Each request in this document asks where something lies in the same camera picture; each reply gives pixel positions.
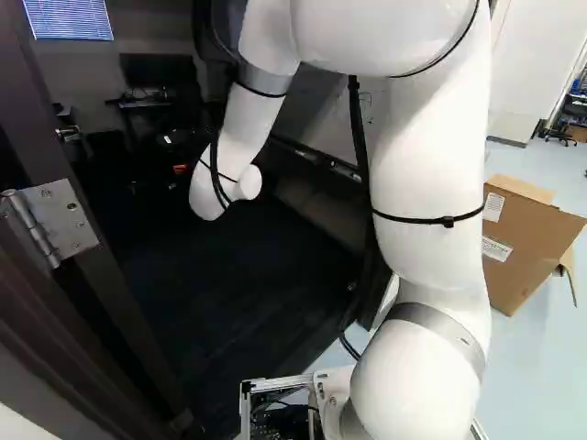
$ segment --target black wire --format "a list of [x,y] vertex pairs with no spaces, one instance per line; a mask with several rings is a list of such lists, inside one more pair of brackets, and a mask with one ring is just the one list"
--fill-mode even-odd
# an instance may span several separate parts
[[258,406],[254,410],[252,410],[251,413],[254,415],[259,410],[264,410],[268,406],[271,406],[271,405],[273,405],[275,403],[279,403],[279,404],[281,404],[283,406],[294,407],[294,408],[307,408],[308,410],[316,411],[317,413],[320,412],[315,406],[304,405],[304,404],[299,404],[299,403],[288,403],[287,401],[275,400],[275,401],[266,401],[266,402],[264,402],[262,405]]
[[479,11],[479,3],[480,2],[481,2],[481,0],[477,0],[475,2],[475,9],[473,10],[473,15],[471,17],[471,21],[469,22],[469,24],[465,28],[462,35],[459,37],[459,39],[457,39],[455,44],[452,46],[452,48],[450,48],[447,51],[447,53],[442,55],[440,58],[435,59],[434,61],[432,61],[431,64],[428,64],[427,66],[423,67],[422,69],[418,69],[417,71],[410,71],[408,73],[404,73],[403,75],[388,76],[388,78],[397,79],[397,78],[407,78],[409,76],[414,76],[414,75],[417,75],[418,73],[422,73],[422,72],[425,72],[429,69],[432,69],[434,66],[439,64],[441,61],[445,60],[447,58],[447,56],[450,55],[454,51],[454,49],[456,49],[458,46],[460,46],[460,43],[465,39],[467,34],[469,34],[469,31],[471,30],[471,27],[473,26],[473,23],[475,21],[475,17],[477,16],[477,11]]
[[[359,99],[359,81],[357,76],[349,76],[349,113],[350,113],[350,128],[352,132],[352,141],[355,147],[355,156],[357,158],[357,167],[359,170],[360,183],[364,193],[365,204],[368,207],[367,212],[371,212],[371,198],[369,194],[369,156],[367,154],[367,142],[365,140],[365,130],[363,127],[362,114],[360,111]],[[365,252],[363,259],[363,266],[360,274],[359,291],[354,291],[354,297],[351,300],[349,307],[345,311],[339,325],[338,340],[340,344],[349,352],[355,359],[360,359],[360,353],[348,341],[345,331],[349,326],[354,313],[356,313],[360,304],[360,297],[366,293],[370,284],[372,267],[373,267],[373,250],[377,249],[377,241],[375,239],[375,232],[371,214],[366,223],[365,228]]]
[[231,200],[224,191],[218,175],[218,139],[215,139],[210,144],[210,178],[212,180],[212,187],[216,194],[216,198],[218,199],[220,206],[226,210],[231,203]]

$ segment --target blue floor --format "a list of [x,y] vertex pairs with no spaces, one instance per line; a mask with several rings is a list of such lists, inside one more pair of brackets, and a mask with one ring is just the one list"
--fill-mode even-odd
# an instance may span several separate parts
[[[488,142],[486,177],[502,173],[555,190],[554,204],[587,216],[587,144],[527,148]],[[511,318],[493,311],[493,342],[477,419],[492,440],[587,438],[587,232],[575,246],[578,304],[569,282],[552,278]],[[363,349],[370,335],[354,324],[348,338]],[[352,363],[339,342],[307,371]]]

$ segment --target desk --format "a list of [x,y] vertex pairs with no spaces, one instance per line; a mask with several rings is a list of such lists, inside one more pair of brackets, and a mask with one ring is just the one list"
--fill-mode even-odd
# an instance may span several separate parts
[[127,101],[123,99],[109,99],[105,101],[106,105],[115,105],[120,112],[120,116],[125,124],[125,129],[132,144],[132,149],[138,148],[138,135],[132,123],[132,116],[140,111],[152,111],[157,109],[173,108],[173,102],[170,101],[156,101],[153,99],[144,99],[137,101]]

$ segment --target metal bracket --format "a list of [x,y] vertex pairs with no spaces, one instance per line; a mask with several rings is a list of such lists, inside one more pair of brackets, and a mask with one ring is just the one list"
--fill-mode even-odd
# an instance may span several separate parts
[[[3,217],[17,218],[50,269],[100,244],[67,179],[19,191],[6,190],[2,196]],[[13,229],[18,228],[14,220],[9,222]]]

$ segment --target door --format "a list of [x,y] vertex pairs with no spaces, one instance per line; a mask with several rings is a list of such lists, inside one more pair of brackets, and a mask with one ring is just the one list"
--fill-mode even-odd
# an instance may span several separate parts
[[[52,111],[48,90],[28,45],[30,30],[21,0],[6,0],[0,5],[0,32],[0,62],[3,66],[3,81],[0,82],[0,127],[6,142],[31,185],[61,179],[68,179],[72,185],[99,240],[98,246],[68,260],[71,261],[68,263],[69,271],[77,274],[77,281],[72,287],[76,294],[87,294],[88,301],[94,301],[95,308],[103,310],[105,317],[111,322],[110,331],[114,335],[111,339],[120,346],[121,352],[127,349],[128,358],[136,364],[136,374],[131,375],[135,385],[139,382],[138,387],[143,394],[146,392],[149,395],[151,406],[158,415],[170,421],[179,414],[185,414],[186,405],[181,389],[125,284],[60,141],[55,136],[57,120]],[[69,275],[61,277],[69,282]],[[49,279],[47,283],[53,286],[52,289],[55,288],[53,280]],[[62,298],[61,306],[72,308],[67,296]],[[66,325],[64,331],[71,334],[75,334],[76,325],[82,325],[79,322],[63,323]],[[80,344],[80,349],[83,352],[85,345]]]
[[[14,216],[3,204],[0,344],[114,438],[177,438],[105,351],[65,292],[29,258],[9,226]],[[52,426],[43,425],[51,423],[50,417],[39,419],[37,423],[51,431]]]

